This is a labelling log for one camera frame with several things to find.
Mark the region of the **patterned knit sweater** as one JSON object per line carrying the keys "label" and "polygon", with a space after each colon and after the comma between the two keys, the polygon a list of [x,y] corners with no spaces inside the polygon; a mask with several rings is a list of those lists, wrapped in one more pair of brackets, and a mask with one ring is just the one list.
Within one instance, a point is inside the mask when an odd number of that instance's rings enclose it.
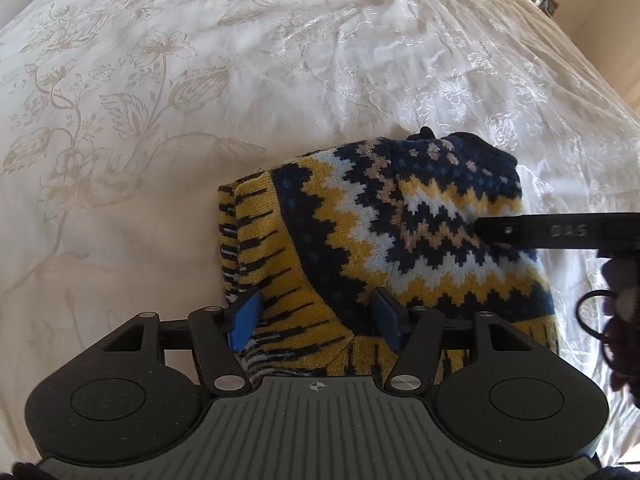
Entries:
{"label": "patterned knit sweater", "polygon": [[221,185],[224,292],[262,291],[240,360],[266,376],[385,379],[396,356],[370,298],[454,320],[491,311],[558,345],[552,296],[531,250],[491,247],[480,217],[522,209],[516,159],[472,133],[376,138],[328,148]]}

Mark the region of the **cream embroidered bedspread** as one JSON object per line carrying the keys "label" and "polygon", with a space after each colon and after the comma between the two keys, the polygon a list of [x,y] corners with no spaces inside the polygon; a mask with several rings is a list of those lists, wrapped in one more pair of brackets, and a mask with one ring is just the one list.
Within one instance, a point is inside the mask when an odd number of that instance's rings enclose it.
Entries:
{"label": "cream embroidered bedspread", "polygon": [[[221,185],[337,146],[472,133],[520,212],[635,211],[639,119],[526,0],[35,0],[1,32],[1,461],[32,388],[135,314],[226,299]],[[588,252],[539,254],[557,349]]]}

